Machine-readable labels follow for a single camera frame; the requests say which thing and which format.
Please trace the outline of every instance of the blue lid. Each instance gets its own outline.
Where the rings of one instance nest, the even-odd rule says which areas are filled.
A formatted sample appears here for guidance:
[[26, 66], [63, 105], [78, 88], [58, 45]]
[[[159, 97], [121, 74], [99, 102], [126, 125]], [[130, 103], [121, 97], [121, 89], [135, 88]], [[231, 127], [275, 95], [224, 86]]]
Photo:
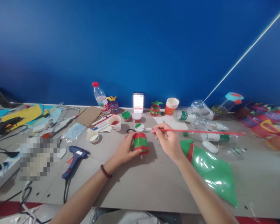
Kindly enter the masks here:
[[237, 94], [237, 93], [233, 93], [233, 92], [229, 92], [225, 95], [225, 97], [228, 99], [228, 100], [231, 100], [231, 101], [236, 101], [236, 100], [242, 100], [244, 97], [241, 95], [241, 94]]

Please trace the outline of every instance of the beaded bracelet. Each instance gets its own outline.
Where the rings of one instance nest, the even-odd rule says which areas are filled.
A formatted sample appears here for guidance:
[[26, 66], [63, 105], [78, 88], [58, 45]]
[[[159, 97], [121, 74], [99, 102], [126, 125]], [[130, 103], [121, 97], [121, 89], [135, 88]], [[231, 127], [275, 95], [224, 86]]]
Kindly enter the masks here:
[[110, 179], [110, 178], [112, 177], [112, 175], [108, 174], [108, 173], [105, 171], [103, 164], [100, 166], [100, 169], [102, 170], [102, 172], [105, 174], [105, 176], [106, 176], [107, 178]]

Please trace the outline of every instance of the red and green can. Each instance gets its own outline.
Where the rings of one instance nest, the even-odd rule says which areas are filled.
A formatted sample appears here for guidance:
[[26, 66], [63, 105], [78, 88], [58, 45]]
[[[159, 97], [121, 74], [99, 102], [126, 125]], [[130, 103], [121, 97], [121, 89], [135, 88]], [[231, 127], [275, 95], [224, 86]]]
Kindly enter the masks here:
[[147, 146], [147, 138], [144, 133], [137, 133], [134, 135], [134, 150], [141, 149], [140, 155], [147, 154], [149, 152]]

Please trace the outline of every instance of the white cable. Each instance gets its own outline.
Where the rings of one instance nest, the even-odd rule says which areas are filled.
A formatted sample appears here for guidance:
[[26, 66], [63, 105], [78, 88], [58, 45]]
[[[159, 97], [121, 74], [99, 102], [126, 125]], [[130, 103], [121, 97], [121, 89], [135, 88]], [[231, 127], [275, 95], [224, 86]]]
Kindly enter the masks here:
[[280, 13], [273, 19], [273, 21], [265, 28], [265, 30], [261, 33], [261, 35], [257, 38], [257, 40], [248, 48], [248, 50], [241, 56], [241, 58], [236, 62], [236, 64], [229, 70], [229, 72], [223, 77], [223, 79], [219, 82], [218, 85], [211, 91], [211, 93], [207, 96], [207, 98], [218, 88], [218, 86], [224, 81], [224, 79], [232, 72], [232, 70], [240, 63], [240, 61], [246, 56], [246, 54], [254, 47], [254, 45], [262, 38], [262, 36], [271, 28], [271, 26], [277, 21], [277, 19], [280, 17]]
[[5, 166], [3, 163], [0, 163], [1, 167], [2, 167], [2, 179], [1, 179], [1, 182], [0, 182], [0, 186], [2, 185], [2, 182], [3, 182], [3, 178], [4, 178], [4, 174], [5, 174]]
[[[24, 189], [22, 190], [21, 195], [20, 195], [20, 203], [24, 201], [23, 192], [25, 191], [26, 187], [30, 183], [31, 183], [31, 181], [26, 181]], [[33, 224], [35, 224], [36, 223], [36, 215], [32, 211], [30, 211], [30, 209], [24, 203], [22, 204], [22, 207], [25, 209], [26, 212], [28, 212], [30, 214], [30, 216], [33, 218]]]

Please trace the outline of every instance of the power strip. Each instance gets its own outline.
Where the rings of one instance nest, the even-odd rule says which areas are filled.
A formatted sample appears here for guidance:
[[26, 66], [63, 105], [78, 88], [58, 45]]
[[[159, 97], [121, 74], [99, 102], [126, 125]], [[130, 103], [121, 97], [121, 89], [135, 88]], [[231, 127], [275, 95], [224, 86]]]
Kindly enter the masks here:
[[4, 167], [4, 170], [0, 170], [0, 187], [20, 168], [20, 154], [15, 158], [7, 158], [4, 162], [8, 164]]

